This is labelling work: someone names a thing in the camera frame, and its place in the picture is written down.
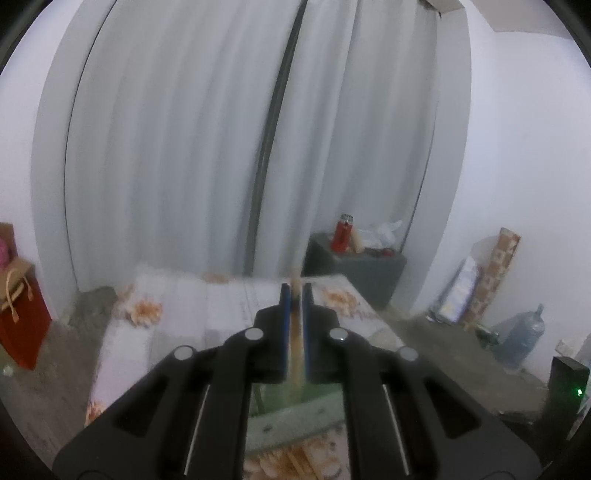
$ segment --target bed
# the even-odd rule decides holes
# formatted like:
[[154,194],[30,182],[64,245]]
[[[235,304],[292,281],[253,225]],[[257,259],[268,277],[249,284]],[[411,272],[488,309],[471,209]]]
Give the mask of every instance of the bed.
[[[333,308],[344,328],[381,348],[403,343],[342,275],[304,279],[314,301]],[[276,305],[282,281],[198,277],[140,266],[119,293],[86,412],[88,425],[180,345],[203,350],[252,326],[258,310]],[[347,479],[349,462],[342,391],[310,387],[297,405],[281,405],[281,386],[256,385],[249,411],[244,477]]]

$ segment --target white curtain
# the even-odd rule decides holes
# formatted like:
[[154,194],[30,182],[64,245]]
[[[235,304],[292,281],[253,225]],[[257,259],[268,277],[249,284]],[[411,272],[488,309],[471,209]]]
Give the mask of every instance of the white curtain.
[[139,262],[241,273],[250,194],[300,0],[118,1],[85,67],[66,154],[78,286]]
[[254,274],[299,271],[310,233],[412,216],[436,110],[439,15],[417,0],[309,0],[269,160]]

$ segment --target gray cabinet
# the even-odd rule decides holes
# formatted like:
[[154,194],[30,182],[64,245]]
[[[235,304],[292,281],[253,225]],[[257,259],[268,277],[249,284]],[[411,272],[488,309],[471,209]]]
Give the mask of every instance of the gray cabinet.
[[392,257],[334,253],[328,235],[317,233],[308,244],[303,276],[342,274],[374,309],[381,310],[392,298],[405,264],[406,258],[399,253]]

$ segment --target ceiling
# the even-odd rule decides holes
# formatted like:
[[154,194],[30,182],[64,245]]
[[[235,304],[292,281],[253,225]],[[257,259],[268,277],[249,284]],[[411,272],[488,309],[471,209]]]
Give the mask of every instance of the ceiling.
[[572,38],[544,0],[472,0],[497,32],[530,32]]

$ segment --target red thermos bottle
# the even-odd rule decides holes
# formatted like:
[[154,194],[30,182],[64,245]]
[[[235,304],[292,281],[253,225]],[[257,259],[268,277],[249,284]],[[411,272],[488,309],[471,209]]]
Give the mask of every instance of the red thermos bottle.
[[333,252],[342,253],[349,246],[351,238],[351,229],[353,228],[353,216],[344,213],[340,216],[339,223],[336,224],[335,236],[330,249]]

